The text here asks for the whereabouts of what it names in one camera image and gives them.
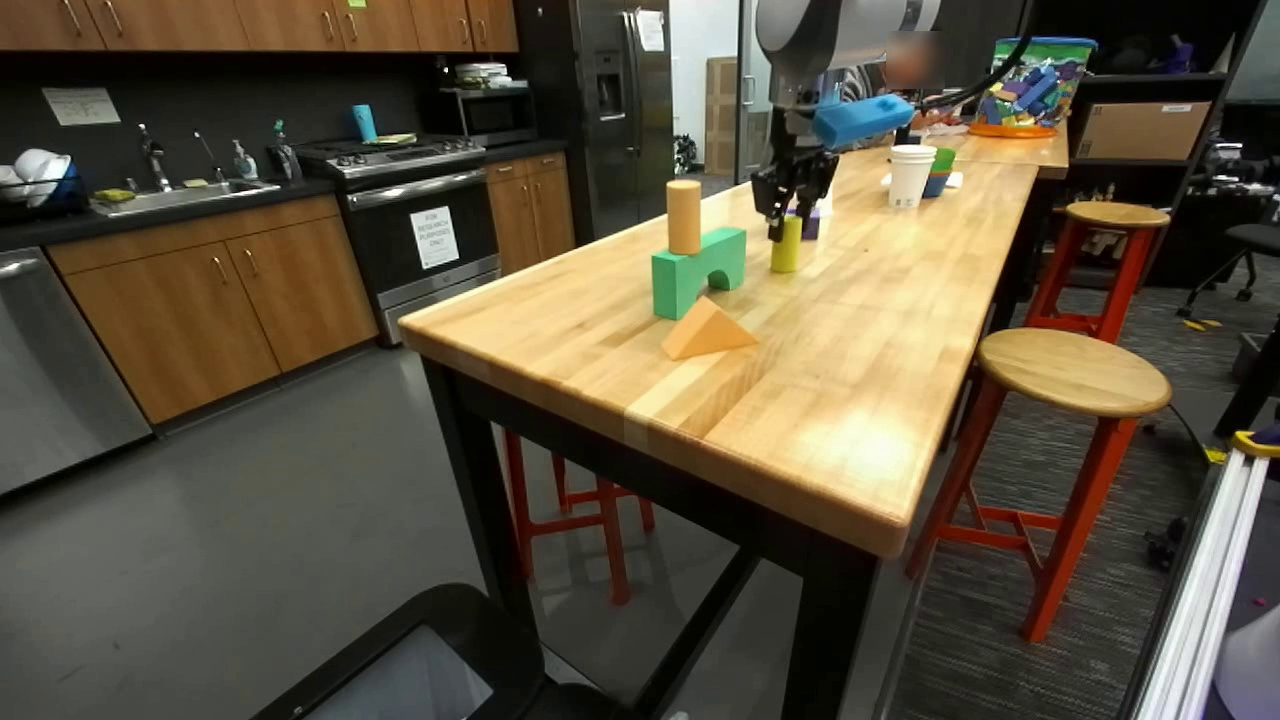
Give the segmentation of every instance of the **wooden stool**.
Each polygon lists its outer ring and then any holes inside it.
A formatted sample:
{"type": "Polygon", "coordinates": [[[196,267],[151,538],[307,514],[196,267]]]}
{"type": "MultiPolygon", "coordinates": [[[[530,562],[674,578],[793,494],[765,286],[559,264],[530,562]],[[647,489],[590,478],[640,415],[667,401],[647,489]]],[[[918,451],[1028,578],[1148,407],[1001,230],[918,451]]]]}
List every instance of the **wooden stool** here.
{"type": "Polygon", "coordinates": [[[1159,370],[1151,370],[1148,359],[1117,344],[1057,329],[992,331],[980,344],[980,370],[983,376],[972,401],[972,415],[958,433],[958,450],[909,573],[916,578],[936,543],[1016,547],[1028,556],[1035,578],[1035,605],[1024,621],[1024,637],[1042,639],[1072,590],[1074,563],[1113,494],[1113,481],[1119,478],[1136,423],[1159,414],[1170,393],[1159,370]],[[1096,415],[1096,433],[1064,515],[992,510],[972,494],[972,469],[992,437],[1005,393],[1024,393],[1042,404],[1096,415]],[[972,523],[956,521],[958,500],[966,500],[972,523]],[[1048,556],[1040,556],[1032,529],[1052,533],[1048,556]]]}
{"type": "Polygon", "coordinates": [[[1072,331],[1087,331],[1098,341],[1117,341],[1124,329],[1124,313],[1132,305],[1132,297],[1145,288],[1148,267],[1156,260],[1156,239],[1167,226],[1167,213],[1159,209],[1145,209],[1145,204],[1113,204],[1113,202],[1074,202],[1067,204],[1067,226],[1057,239],[1048,277],[1040,281],[1028,322],[1032,329],[1072,329],[1072,331]],[[1096,230],[1117,230],[1124,233],[1124,251],[1119,251],[1119,267],[1117,281],[1108,288],[1105,313],[1098,315],[1067,315],[1057,307],[1057,297],[1067,286],[1067,272],[1080,255],[1080,244],[1096,233],[1096,230]]]}
{"type": "MultiPolygon", "coordinates": [[[[575,529],[603,529],[603,556],[606,556],[606,602],[629,605],[630,602],[630,580],[629,580],[629,562],[624,562],[624,538],[616,523],[616,500],[629,496],[613,481],[595,478],[590,494],[567,494],[565,481],[565,458],[552,451],[552,478],[556,478],[556,521],[530,521],[526,514],[526,481],[525,481],[525,451],[518,437],[503,429],[503,451],[506,451],[506,486],[512,486],[512,521],[516,521],[516,543],[518,543],[518,563],[525,578],[530,578],[530,541],[535,538],[559,538],[575,529]]],[[[640,529],[645,538],[651,533],[651,506],[640,496],[640,529]]]]}

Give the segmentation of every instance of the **green block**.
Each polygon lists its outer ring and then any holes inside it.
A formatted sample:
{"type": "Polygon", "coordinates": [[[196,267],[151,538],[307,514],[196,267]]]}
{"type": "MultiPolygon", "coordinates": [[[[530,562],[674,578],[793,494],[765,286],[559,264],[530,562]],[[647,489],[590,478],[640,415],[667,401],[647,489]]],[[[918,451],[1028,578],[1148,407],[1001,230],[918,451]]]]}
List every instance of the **green block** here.
{"type": "Polygon", "coordinates": [[[712,230],[696,255],[654,251],[651,255],[651,315],[681,322],[705,288],[732,293],[748,277],[748,233],[712,230]]]}

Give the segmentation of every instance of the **gray floor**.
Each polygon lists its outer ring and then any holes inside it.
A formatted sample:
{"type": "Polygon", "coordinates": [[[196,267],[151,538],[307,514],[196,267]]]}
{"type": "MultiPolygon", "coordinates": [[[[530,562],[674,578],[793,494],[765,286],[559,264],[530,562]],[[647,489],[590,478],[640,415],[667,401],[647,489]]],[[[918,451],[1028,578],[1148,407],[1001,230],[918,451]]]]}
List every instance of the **gray floor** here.
{"type": "MultiPolygon", "coordinates": [[[[1212,331],[1188,331],[1174,301],[1145,293],[1124,344],[1170,376],[1191,433],[1206,433],[1232,393],[1236,331],[1262,331],[1276,293],[1254,305],[1204,297],[1204,315],[1225,323],[1212,331]]],[[[1052,500],[1080,442],[1072,419],[1011,404],[983,466],[992,496],[1052,500]]],[[[1016,639],[1021,562],[943,552],[891,718],[1117,718],[1163,590],[1145,570],[1145,533],[1170,521],[1198,478],[1188,429],[1159,415],[1040,647],[1016,639]]],[[[624,538],[629,607],[603,602],[590,533],[535,552],[546,644],[616,697],[634,692],[729,562],[716,538],[674,515],[640,538],[629,514],[624,538]]],[[[0,506],[0,718],[249,718],[444,580],[476,580],[476,562],[419,366],[350,351],[0,506]]],[[[755,573],[674,709],[696,720],[774,718],[793,607],[795,580],[755,573]]]]}

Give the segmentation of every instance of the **black table leg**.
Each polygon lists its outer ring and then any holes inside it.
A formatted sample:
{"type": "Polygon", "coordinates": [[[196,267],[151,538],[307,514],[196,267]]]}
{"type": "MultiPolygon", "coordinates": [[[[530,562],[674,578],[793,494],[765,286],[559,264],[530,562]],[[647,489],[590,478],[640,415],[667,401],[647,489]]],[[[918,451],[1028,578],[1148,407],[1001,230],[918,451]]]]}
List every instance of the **black table leg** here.
{"type": "Polygon", "coordinates": [[[841,718],[870,580],[870,556],[864,556],[858,570],[833,562],[802,573],[783,720],[841,718]]]}
{"type": "Polygon", "coordinates": [[[1248,429],[1254,414],[1269,404],[1272,388],[1280,384],[1280,322],[1262,349],[1254,351],[1252,370],[1245,373],[1232,404],[1214,419],[1212,437],[1232,437],[1236,429],[1248,429]]]}
{"type": "Polygon", "coordinates": [[[487,595],[512,616],[516,634],[525,637],[518,647],[538,652],[518,552],[516,552],[516,529],[503,496],[503,478],[492,445],[492,423],[458,404],[458,376],[453,370],[440,370],[423,359],[444,450],[453,462],[455,494],[476,541],[481,573],[487,595]]]}

